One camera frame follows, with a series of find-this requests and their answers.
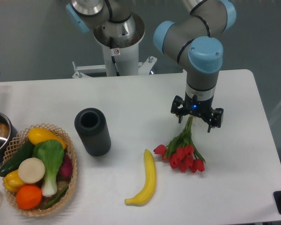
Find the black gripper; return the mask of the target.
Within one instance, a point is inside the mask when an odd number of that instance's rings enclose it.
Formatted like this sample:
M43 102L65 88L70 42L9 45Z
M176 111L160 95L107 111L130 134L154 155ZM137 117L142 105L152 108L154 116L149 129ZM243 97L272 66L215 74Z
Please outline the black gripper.
M181 124L183 116L192 115L202 118L207 124L207 132L210 133L213 128L220 128L223 121L223 108L212 108L215 87L209 90L195 90L192 87L186 87L185 99L176 95L172 101L170 112L178 118Z

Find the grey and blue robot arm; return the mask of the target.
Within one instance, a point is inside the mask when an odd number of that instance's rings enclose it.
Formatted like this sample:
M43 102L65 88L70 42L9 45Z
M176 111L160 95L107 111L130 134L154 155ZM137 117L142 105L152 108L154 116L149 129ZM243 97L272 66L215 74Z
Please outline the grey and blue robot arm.
M227 0L186 0L190 18L176 24L164 21L153 35L155 47L187 72L185 97L176 96L171 113L201 118L209 128L220 128L222 108L212 108L223 46L216 35L236 20L234 5ZM93 31L101 45L108 76L138 75L139 42L145 34L143 20L129 0L72 0L66 11L81 31Z

